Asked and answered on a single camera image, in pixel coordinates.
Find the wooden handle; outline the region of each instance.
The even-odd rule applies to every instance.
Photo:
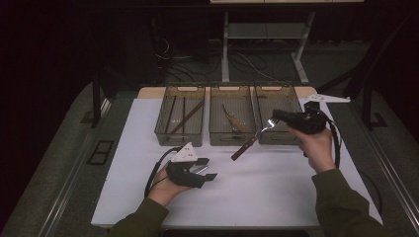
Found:
[[[250,146],[253,145],[253,143],[255,143],[255,141],[258,138],[256,136],[253,136],[252,139],[248,140],[246,143],[244,143],[244,145],[242,147],[240,147],[240,149],[238,149],[238,151],[236,151],[232,156],[231,159],[233,161],[237,160],[237,158],[239,158],[241,156],[241,154],[243,154]]]
[[[240,132],[243,132],[243,133],[247,132],[246,125],[242,124],[240,121],[236,122],[234,125],[236,126],[237,129],[240,130]]]
[[[175,128],[173,128],[173,130],[172,131],[170,131],[169,133],[170,134],[173,134],[173,133],[175,133],[179,128],[181,128],[184,124],[185,124],[185,122],[188,120],[188,119],[190,119],[191,118],[191,116],[193,116],[194,115],[194,113],[196,113],[197,112],[197,110],[199,110],[200,109],[200,107],[202,106],[204,104],[204,101],[200,101],[186,116],[185,116],[185,118],[183,118],[182,120],[181,120],[181,122],[179,122],[179,124],[175,127]]]

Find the transparent plastic bin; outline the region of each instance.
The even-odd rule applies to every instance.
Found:
[[[210,145],[241,146],[255,135],[250,88],[251,84],[246,82],[210,84]]]
[[[273,110],[302,112],[293,84],[290,82],[258,82],[253,91],[253,104],[258,129],[262,129],[273,115]],[[299,140],[292,135],[283,121],[259,138],[260,144],[298,145]]]
[[[203,145],[206,84],[169,83],[154,132],[161,146]]]

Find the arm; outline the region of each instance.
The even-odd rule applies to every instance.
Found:
[[[177,186],[167,179],[166,166],[156,174],[154,186],[138,210],[116,223],[110,237],[158,236],[160,226],[169,213],[165,206],[178,194],[190,189]]]
[[[352,190],[332,159],[329,129],[307,135],[293,128],[300,148],[317,173],[312,181],[317,190],[316,213],[326,236],[386,237],[389,234],[369,215],[369,202]]]

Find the person's right hand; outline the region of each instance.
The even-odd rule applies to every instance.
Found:
[[[308,157],[308,164],[318,174],[336,169],[332,158],[332,132],[325,128],[317,134],[305,134],[289,126],[289,130],[299,138],[299,148]]]
[[[153,186],[151,187],[148,198],[157,203],[166,206],[180,193],[191,190],[191,187],[178,186],[167,177],[167,164],[161,168],[154,177]]]

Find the white tabletop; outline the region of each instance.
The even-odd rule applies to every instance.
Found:
[[[143,200],[144,188],[155,163],[171,147],[160,146],[154,133],[161,99],[136,99],[129,112],[92,224],[112,227],[133,213]],[[296,146],[250,147],[239,159],[230,156],[238,146],[210,146],[209,104],[205,104],[203,146],[199,157],[209,158],[207,173],[218,173],[212,182],[176,197],[163,228],[285,229],[317,227],[316,193],[308,166]],[[326,104],[321,110],[330,116]],[[352,189],[370,203],[371,197],[346,149],[341,166]],[[381,222],[376,207],[370,214]]]

